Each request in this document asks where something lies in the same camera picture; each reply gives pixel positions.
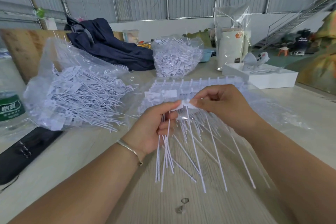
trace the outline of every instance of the white box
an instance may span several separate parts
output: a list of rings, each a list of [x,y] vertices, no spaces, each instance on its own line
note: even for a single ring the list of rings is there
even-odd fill
[[[242,71],[243,63],[224,64],[223,75],[236,75],[252,83],[259,89],[293,87],[298,72],[281,69],[279,73],[250,74],[250,71]],[[278,69],[278,67],[262,64],[258,69]]]

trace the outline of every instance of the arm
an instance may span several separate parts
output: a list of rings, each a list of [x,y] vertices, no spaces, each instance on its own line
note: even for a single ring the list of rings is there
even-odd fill
[[[264,121],[235,86],[206,87],[190,102],[251,144],[299,222],[335,223],[336,171]]]
[[[149,108],[122,138],[141,160],[157,148],[158,135],[168,132],[168,121],[161,122],[161,116],[178,106],[179,101]],[[171,119],[170,127],[173,129],[177,112],[166,114],[166,117]],[[137,170],[138,163],[139,159],[132,151],[114,144],[24,209],[9,224],[103,224]]]

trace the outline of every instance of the wooden panel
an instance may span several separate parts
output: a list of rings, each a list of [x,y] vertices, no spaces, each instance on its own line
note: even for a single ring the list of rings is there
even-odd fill
[[[27,30],[27,29],[1,29],[4,40],[13,61],[25,83],[37,75],[40,58],[46,40],[55,35],[69,41],[63,30]],[[122,32],[114,32],[119,40],[124,40]]]

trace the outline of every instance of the hand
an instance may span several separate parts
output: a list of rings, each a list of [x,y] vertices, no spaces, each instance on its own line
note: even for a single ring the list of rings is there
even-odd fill
[[[176,111],[169,113],[169,111],[178,107],[180,103],[181,101],[178,100],[148,108],[124,135],[123,140],[136,151],[140,160],[158,147],[159,135],[168,134],[169,120],[169,135],[173,133],[178,113]],[[166,121],[161,122],[163,114]],[[162,143],[163,136],[160,137],[160,145]]]
[[[214,113],[243,137],[251,129],[265,123],[232,84],[205,87],[190,100],[190,103]]]

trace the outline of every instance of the silver bracelet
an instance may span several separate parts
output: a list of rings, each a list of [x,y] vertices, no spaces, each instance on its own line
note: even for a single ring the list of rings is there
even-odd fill
[[[135,152],[135,150],[133,150],[131,147],[129,147],[129,145],[128,145],[127,143],[125,143],[122,139],[119,139],[119,140],[117,141],[117,143],[120,144],[121,146],[124,146],[125,148],[129,149],[130,151],[134,152],[135,155],[137,155],[137,157],[138,157],[138,159],[139,159],[139,164],[138,164],[138,165],[139,165],[139,166],[142,165],[142,161],[140,160],[139,155]]]

